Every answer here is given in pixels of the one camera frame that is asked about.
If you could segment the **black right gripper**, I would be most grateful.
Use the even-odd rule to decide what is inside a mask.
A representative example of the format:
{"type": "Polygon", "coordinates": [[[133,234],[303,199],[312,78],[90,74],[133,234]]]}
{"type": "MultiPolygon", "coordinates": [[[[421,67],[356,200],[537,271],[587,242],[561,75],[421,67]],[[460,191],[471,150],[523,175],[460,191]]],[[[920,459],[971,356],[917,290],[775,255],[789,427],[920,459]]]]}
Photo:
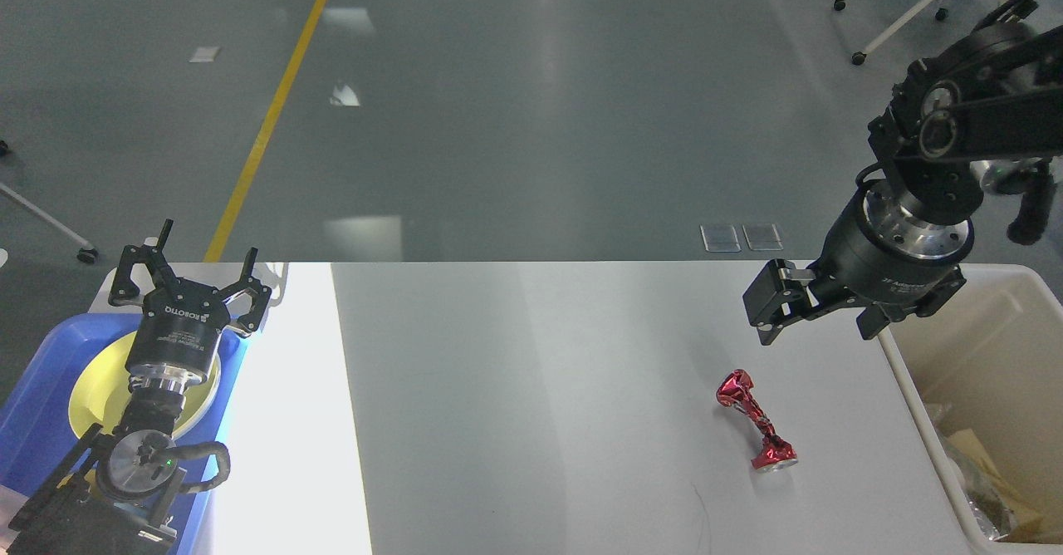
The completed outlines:
{"type": "Polygon", "coordinates": [[[863,339],[913,314],[931,317],[967,283],[959,267],[973,248],[971,219],[923,221],[885,183],[859,184],[828,230],[814,267],[772,259],[742,302],[761,346],[784,327],[872,302],[855,324],[863,339]]]}

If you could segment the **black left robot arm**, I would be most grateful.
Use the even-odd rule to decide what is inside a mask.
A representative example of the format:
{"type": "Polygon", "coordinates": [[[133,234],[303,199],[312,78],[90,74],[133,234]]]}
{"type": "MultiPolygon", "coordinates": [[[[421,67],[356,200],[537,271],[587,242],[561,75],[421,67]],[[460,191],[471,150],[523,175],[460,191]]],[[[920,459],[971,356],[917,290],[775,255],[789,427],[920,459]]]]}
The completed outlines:
{"type": "Polygon", "coordinates": [[[221,440],[179,443],[179,419],[191,389],[213,400],[223,335],[259,331],[271,288],[254,275],[257,248],[225,287],[176,275],[164,256],[172,225],[154,243],[125,246],[111,280],[109,305],[141,312],[123,361],[125,406],[116,423],[80,433],[12,514],[9,554],[167,554],[178,498],[208,494],[231,473],[221,440]]]}

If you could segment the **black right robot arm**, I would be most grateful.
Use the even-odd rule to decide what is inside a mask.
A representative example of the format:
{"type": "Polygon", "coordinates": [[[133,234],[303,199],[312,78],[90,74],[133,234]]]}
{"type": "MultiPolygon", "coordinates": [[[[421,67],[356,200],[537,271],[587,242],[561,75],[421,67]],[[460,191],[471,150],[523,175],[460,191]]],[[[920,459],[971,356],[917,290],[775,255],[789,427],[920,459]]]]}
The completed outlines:
{"type": "Polygon", "coordinates": [[[930,317],[967,281],[961,262],[986,194],[1020,195],[1007,228],[1036,243],[1061,156],[1061,29],[1036,32],[1036,0],[1007,0],[940,56],[919,58],[868,123],[874,163],[807,268],[772,259],[743,295],[761,344],[784,327],[857,308],[864,339],[930,317]]]}

